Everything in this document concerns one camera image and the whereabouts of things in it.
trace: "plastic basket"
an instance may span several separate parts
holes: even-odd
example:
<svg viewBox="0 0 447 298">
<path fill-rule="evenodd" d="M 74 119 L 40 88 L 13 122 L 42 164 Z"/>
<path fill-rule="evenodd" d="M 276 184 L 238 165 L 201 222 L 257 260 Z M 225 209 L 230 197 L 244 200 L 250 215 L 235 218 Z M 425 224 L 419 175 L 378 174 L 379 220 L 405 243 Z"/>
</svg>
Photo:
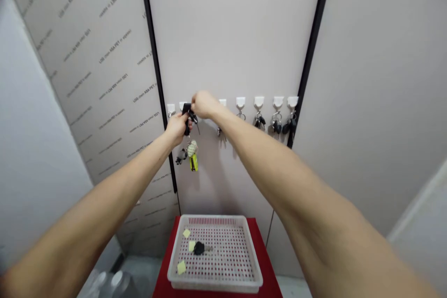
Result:
<svg viewBox="0 0 447 298">
<path fill-rule="evenodd" d="M 183 236 L 190 230 L 188 238 Z M 189 252 L 189 241 L 200 241 L 212 251 Z M 186 272 L 177 273 L 185 261 Z M 247 219 L 243 216 L 182 215 L 168 269 L 174 289 L 257 293 L 263 279 Z"/>
</svg>

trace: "black trim strip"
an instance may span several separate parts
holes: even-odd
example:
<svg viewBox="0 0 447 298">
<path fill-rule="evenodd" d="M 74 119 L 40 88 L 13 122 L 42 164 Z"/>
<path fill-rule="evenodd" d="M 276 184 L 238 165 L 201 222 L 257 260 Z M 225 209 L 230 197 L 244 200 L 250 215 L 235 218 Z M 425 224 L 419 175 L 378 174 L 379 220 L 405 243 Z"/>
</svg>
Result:
<svg viewBox="0 0 447 298">
<path fill-rule="evenodd" d="M 152 58 L 154 60 L 155 76 L 157 78 L 158 95 L 160 96 L 163 124 L 164 129 L 166 129 L 166 127 L 168 126 L 168 115 L 166 113 L 166 104 L 164 102 L 162 78 L 160 76 L 160 63 L 158 62 L 157 44 L 155 42 L 154 24 L 152 22 L 152 13 L 150 11 L 149 0 L 144 0 L 144 8 L 146 9 L 146 19 L 148 20 L 150 45 L 152 47 Z M 171 168 L 172 185 L 174 186 L 174 193 L 177 193 L 177 180 L 176 180 L 176 172 L 174 171 L 174 159 L 172 158 L 172 153 L 169 154 L 169 166 Z"/>
<path fill-rule="evenodd" d="M 325 9 L 326 0 L 318 0 L 317 8 L 315 9 L 315 15 L 313 17 L 311 36 L 309 37 L 309 44 L 307 45 L 306 59 L 304 61 L 303 73 L 301 74 L 301 81 L 298 89 L 298 104 L 295 107 L 295 114 L 297 116 L 297 123 L 299 120 L 299 113 L 301 112 L 301 106 L 303 105 L 304 93 L 306 91 L 307 80 L 309 79 L 309 73 L 311 71 L 313 53 L 317 44 L 318 32 L 320 30 L 321 19 L 323 18 L 323 11 Z M 292 148 L 293 139 L 295 138 L 296 129 L 289 133 L 289 140 L 287 146 Z"/>
<path fill-rule="evenodd" d="M 118 258 L 116 259 L 115 263 L 113 263 L 113 266 L 110 269 L 110 272 L 113 274 L 116 274 L 121 269 L 121 266 L 123 263 L 124 263 L 124 254 L 121 253 L 118 256 Z"/>
</svg>

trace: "yellow sticky note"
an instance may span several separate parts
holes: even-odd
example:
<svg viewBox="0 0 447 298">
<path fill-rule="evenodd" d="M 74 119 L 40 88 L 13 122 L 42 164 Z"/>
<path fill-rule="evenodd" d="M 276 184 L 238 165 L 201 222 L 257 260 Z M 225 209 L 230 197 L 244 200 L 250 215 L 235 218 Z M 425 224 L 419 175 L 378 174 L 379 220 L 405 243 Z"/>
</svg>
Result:
<svg viewBox="0 0 447 298">
<path fill-rule="evenodd" d="M 195 241 L 190 241 L 190 251 L 194 251 L 194 247 L 196 246 Z"/>
<path fill-rule="evenodd" d="M 185 238 L 188 238 L 190 236 L 190 234 L 191 234 L 190 230 L 184 230 L 184 232 L 183 232 L 183 236 Z"/>
<path fill-rule="evenodd" d="M 177 272 L 179 275 L 183 274 L 186 271 L 186 264 L 185 261 L 181 261 L 179 264 L 177 264 Z"/>
</svg>

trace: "car key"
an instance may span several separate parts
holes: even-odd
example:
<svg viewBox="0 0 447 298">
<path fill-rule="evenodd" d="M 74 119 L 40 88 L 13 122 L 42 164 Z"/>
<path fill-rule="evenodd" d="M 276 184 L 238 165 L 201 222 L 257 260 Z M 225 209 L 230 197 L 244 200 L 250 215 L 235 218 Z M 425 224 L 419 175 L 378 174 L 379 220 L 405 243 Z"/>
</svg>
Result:
<svg viewBox="0 0 447 298">
<path fill-rule="evenodd" d="M 287 134 L 290 130 L 290 120 L 283 127 L 283 134 Z"/>
</svg>

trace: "wall panel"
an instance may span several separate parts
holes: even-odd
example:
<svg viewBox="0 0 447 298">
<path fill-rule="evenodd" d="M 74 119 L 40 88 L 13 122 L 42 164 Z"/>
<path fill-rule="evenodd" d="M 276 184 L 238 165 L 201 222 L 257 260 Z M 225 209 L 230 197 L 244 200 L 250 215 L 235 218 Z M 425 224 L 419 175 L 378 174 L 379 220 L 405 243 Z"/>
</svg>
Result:
<svg viewBox="0 0 447 298">
<path fill-rule="evenodd" d="M 16 2 L 97 184 L 164 131 L 144 2 Z M 151 202 L 156 196 L 160 201 Z M 118 231 L 125 249 L 161 255 L 166 244 L 149 248 L 142 239 L 172 227 L 176 203 L 166 163 Z"/>
</svg>

